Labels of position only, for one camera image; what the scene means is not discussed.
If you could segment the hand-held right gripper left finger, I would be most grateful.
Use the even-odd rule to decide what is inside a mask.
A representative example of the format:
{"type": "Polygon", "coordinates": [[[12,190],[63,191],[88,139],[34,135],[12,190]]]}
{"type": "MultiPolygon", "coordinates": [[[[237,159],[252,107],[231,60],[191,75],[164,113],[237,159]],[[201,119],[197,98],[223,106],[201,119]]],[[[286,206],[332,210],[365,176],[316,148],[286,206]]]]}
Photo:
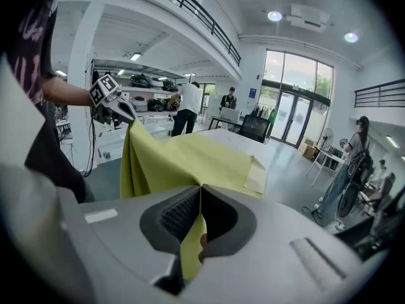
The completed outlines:
{"type": "Polygon", "coordinates": [[[1,165],[1,220],[12,245],[69,303],[184,303],[179,255],[142,277],[96,234],[74,194],[22,167],[1,165]]]}

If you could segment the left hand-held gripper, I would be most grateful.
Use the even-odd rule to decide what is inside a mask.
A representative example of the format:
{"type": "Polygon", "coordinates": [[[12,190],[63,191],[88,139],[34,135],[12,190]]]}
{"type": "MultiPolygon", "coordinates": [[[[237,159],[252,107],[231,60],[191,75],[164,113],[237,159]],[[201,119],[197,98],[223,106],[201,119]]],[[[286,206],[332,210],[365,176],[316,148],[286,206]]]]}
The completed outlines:
{"type": "Polygon", "coordinates": [[[118,83],[107,73],[99,77],[89,90],[94,105],[92,118],[96,121],[111,121],[112,118],[126,124],[132,123],[136,111],[132,103],[120,98],[118,83]]]}

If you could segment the person's right hand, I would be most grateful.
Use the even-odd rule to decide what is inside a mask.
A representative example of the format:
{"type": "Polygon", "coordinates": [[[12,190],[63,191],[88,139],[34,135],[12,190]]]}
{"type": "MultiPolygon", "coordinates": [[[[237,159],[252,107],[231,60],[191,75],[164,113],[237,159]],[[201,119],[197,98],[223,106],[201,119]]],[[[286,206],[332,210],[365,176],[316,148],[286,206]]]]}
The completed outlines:
{"type": "Polygon", "coordinates": [[[200,245],[201,245],[201,247],[202,247],[202,250],[201,250],[201,251],[199,252],[199,254],[198,254],[198,259],[199,259],[199,262],[200,262],[201,264],[203,264],[203,261],[204,261],[203,250],[205,249],[207,243],[208,243],[207,234],[204,233],[204,234],[200,237],[200,245]]]}

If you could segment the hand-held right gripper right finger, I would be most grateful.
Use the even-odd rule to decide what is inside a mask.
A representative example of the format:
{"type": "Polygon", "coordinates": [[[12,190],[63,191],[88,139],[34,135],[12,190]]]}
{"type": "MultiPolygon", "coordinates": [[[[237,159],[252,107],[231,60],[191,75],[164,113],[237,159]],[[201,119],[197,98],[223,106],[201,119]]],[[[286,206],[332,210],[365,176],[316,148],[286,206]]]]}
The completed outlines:
{"type": "Polygon", "coordinates": [[[203,186],[208,243],[180,298],[188,303],[337,303],[362,261],[297,211],[203,186]]]}

